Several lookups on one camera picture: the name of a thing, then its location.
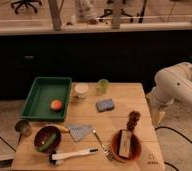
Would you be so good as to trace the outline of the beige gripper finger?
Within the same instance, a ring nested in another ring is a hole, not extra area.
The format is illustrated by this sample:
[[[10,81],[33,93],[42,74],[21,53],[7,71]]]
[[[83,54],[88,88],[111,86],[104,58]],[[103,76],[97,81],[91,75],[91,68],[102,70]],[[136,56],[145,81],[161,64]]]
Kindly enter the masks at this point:
[[[164,111],[156,111],[153,114],[153,125],[158,126],[161,123],[161,121],[163,120],[164,116],[165,116]]]

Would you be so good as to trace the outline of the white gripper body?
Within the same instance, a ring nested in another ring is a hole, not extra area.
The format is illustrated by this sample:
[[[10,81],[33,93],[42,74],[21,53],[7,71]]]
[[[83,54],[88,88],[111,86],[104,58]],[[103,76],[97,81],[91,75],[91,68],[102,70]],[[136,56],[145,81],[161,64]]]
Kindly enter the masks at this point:
[[[146,95],[150,111],[152,113],[159,113],[163,111],[165,107],[171,105],[174,99],[166,94],[157,94],[150,92]]]

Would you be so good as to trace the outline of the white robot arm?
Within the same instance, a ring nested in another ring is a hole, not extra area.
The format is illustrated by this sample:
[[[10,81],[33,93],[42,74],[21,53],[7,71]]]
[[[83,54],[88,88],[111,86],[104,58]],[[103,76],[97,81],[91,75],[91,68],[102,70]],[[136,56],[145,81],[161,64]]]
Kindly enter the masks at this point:
[[[164,108],[175,99],[192,108],[192,64],[181,62],[159,70],[154,77],[155,86],[146,95],[153,126],[165,116]]]

